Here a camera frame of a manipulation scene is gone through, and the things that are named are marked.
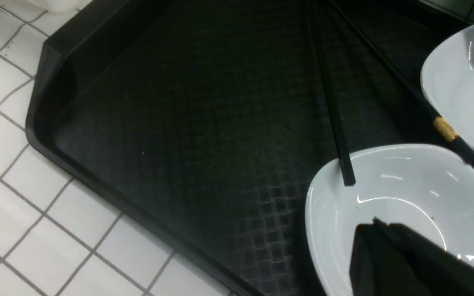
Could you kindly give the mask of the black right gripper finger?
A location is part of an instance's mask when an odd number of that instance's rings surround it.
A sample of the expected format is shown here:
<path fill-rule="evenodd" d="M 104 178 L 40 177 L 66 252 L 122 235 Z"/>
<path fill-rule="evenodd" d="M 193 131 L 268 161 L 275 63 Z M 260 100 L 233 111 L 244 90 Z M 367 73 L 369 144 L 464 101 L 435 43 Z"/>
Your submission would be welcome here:
<path fill-rule="evenodd" d="M 379 219 L 356 227 L 349 275 L 355 296 L 474 296 L 474 267 Z"/>

